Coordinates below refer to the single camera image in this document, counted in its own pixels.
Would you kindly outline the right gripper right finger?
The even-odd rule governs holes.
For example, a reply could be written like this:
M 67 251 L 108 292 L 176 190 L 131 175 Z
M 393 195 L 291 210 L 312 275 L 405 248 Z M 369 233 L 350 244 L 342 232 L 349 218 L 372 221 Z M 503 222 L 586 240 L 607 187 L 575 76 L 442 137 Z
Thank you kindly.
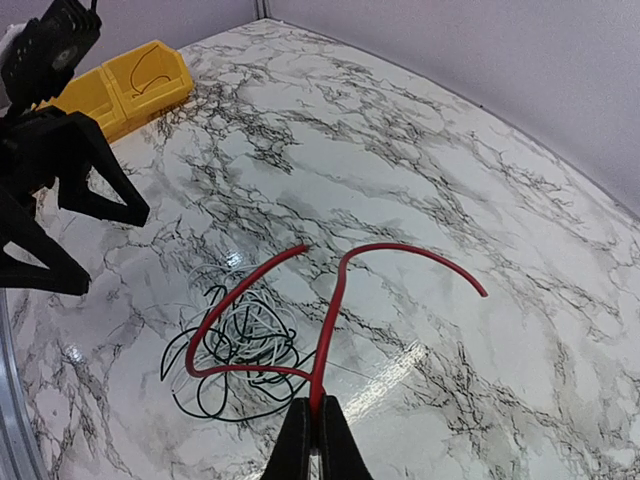
M 372 480 L 335 396 L 324 395 L 318 420 L 320 478 Z

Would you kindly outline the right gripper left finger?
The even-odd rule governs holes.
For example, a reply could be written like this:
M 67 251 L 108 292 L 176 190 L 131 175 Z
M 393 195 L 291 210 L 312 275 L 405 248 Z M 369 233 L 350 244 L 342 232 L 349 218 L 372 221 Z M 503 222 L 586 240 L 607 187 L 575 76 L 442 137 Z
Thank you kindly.
M 309 399 L 292 401 L 261 480 L 307 480 L 312 446 Z

